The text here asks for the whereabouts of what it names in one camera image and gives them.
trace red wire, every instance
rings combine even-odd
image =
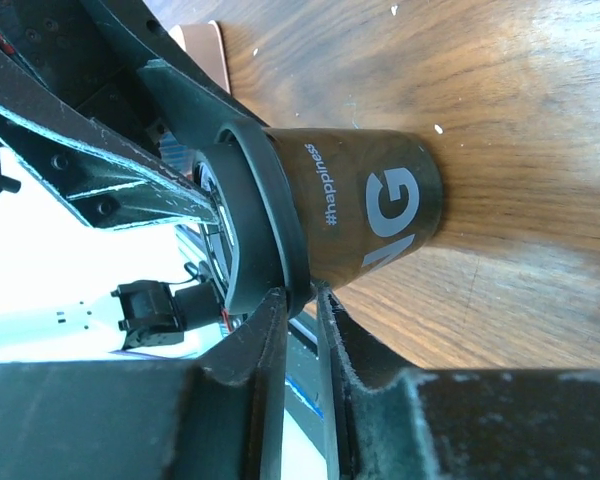
[[[229,323],[229,312],[227,312],[226,308],[222,309],[222,321],[224,322],[224,326],[227,327],[227,331],[229,333],[232,333],[233,329],[231,328],[231,325]]]

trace white logo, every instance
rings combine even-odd
[[[318,149],[311,143],[305,144],[304,148],[307,149],[307,152],[309,152],[309,155],[311,155],[311,158],[316,163],[316,173],[320,175],[320,180],[322,180],[324,198],[327,204],[324,211],[324,221],[327,225],[333,227],[338,224],[338,214],[336,212],[336,194],[338,192]]]
[[[404,211],[395,218],[387,218],[380,211],[380,192],[384,186],[375,173],[369,175],[366,189],[367,218],[373,233],[387,238],[402,232],[411,224],[420,206],[420,189],[413,174],[404,167],[385,170],[384,177],[389,189],[389,200],[392,202],[400,200],[400,187],[403,185],[407,187],[409,195],[409,201]],[[385,266],[409,248],[414,239],[415,235],[409,235],[367,254],[362,266],[366,267],[383,259],[371,271]]]

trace blue strip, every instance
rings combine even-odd
[[[324,420],[324,413],[322,413],[322,410],[320,410],[320,408],[313,402],[313,400],[311,400],[307,396],[307,394],[302,391],[300,386],[296,382],[294,382],[289,375],[285,375],[284,378],[286,380],[286,383],[288,383],[291,387],[291,391],[294,393],[294,395],[300,397],[302,403],[309,407],[311,411],[313,411],[313,413],[318,415],[321,420]]]

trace white surface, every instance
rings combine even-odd
[[[323,480],[327,463],[293,417],[284,411],[282,480]]]
[[[188,277],[172,225],[85,227],[3,152],[3,174],[22,181],[22,190],[0,195],[0,312],[95,299],[140,279]]]
[[[93,304],[4,313],[0,315],[0,362],[27,360],[31,351],[40,351],[46,359],[50,349],[52,352],[62,349],[70,358],[75,358],[77,352],[89,358],[120,350],[126,337],[118,328],[123,318],[120,300],[111,295]],[[32,348],[37,342],[43,342],[45,348]]]

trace brown cup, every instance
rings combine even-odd
[[[265,133],[286,173],[315,281],[346,285],[435,233],[442,181],[417,137],[387,130]]]

